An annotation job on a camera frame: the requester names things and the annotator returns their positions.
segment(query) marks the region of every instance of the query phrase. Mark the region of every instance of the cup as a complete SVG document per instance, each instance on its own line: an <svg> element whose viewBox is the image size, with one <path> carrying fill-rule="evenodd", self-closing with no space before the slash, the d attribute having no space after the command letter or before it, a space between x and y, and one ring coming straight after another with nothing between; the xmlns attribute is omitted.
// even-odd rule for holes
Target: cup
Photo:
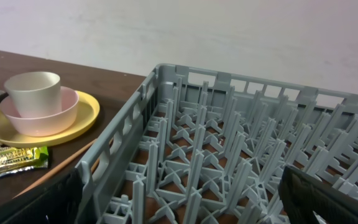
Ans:
<svg viewBox="0 0 358 224"><path fill-rule="evenodd" d="M15 75L4 84L22 118L39 118L62 111L60 77L52 72Z"/></svg>

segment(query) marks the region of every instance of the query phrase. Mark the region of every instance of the dish rack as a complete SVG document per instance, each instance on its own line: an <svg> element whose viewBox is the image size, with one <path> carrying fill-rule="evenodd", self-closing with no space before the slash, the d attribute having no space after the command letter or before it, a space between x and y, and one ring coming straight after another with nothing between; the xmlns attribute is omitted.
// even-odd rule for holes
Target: dish rack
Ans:
<svg viewBox="0 0 358 224"><path fill-rule="evenodd" d="M288 165L358 200L358 95L160 64L76 165L77 222L289 223Z"/></svg>

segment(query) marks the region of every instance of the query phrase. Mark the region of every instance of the white wall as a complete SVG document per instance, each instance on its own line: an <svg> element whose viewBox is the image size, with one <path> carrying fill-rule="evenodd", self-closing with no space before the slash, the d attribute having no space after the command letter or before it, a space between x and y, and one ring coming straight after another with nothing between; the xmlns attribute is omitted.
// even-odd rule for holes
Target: white wall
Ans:
<svg viewBox="0 0 358 224"><path fill-rule="evenodd" d="M0 50L138 75L167 62L358 93L358 0L1 0Z"/></svg>

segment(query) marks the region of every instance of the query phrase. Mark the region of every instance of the yellow plate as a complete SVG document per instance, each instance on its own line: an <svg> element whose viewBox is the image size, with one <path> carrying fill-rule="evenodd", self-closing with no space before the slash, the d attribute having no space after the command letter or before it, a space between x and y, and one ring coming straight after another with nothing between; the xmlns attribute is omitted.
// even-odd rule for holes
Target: yellow plate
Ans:
<svg viewBox="0 0 358 224"><path fill-rule="evenodd" d="M81 91L77 93L80 100L74 123L68 129L51 136L31 137L18 133L0 110L0 142L12 147L55 146L80 136L95 122L100 106L93 96Z"/></svg>

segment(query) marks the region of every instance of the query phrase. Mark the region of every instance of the table surface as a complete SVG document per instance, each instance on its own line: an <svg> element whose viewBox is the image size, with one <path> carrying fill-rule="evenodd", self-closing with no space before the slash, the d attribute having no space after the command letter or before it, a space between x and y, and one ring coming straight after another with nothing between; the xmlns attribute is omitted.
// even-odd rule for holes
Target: table surface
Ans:
<svg viewBox="0 0 358 224"><path fill-rule="evenodd" d="M48 169L31 170L0 178L0 205L10 201L11 198L50 169L97 138L145 78L138 75L0 51L0 90L4 89L3 84L9 77L36 71L59 74L63 86L93 95L99 101L100 114L95 124L87 132L69 142L49 148L50 165ZM65 167L61 173L68 172L81 157Z"/></svg>

